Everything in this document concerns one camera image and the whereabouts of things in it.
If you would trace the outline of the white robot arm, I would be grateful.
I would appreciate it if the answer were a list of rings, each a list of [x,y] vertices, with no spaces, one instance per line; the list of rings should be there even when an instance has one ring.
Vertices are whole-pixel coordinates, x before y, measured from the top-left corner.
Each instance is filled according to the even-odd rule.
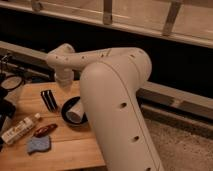
[[[164,171],[137,102],[136,92],[152,71],[148,54],[137,47],[77,53],[69,44],[50,51],[46,63],[68,88],[80,75],[80,100],[108,171]]]

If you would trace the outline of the white wrist end effector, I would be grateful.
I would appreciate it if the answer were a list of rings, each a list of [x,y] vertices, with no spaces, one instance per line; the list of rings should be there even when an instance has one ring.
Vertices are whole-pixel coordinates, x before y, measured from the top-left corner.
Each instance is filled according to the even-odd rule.
[[[74,80],[74,72],[68,68],[57,68],[54,78],[61,88],[69,87]]]

